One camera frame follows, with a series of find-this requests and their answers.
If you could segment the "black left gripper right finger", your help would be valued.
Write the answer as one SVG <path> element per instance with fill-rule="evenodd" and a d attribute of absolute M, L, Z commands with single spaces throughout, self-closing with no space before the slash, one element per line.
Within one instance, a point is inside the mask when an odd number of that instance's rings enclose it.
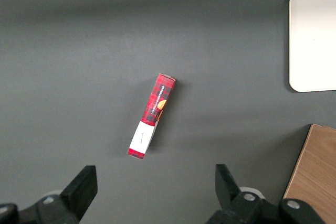
<path fill-rule="evenodd" d="M 268 202 L 260 191 L 238 187 L 225 164 L 215 169 L 215 191 L 221 206 L 207 223 L 324 223 L 318 213 L 299 199 Z"/>

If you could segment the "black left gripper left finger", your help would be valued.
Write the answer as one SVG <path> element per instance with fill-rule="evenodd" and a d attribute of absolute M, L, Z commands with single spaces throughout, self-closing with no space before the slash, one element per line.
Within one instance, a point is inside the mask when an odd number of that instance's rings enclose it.
<path fill-rule="evenodd" d="M 85 166 L 61 192 L 49 192 L 30 207 L 1 204 L 1 223 L 79 223 L 98 192 L 94 165 Z"/>

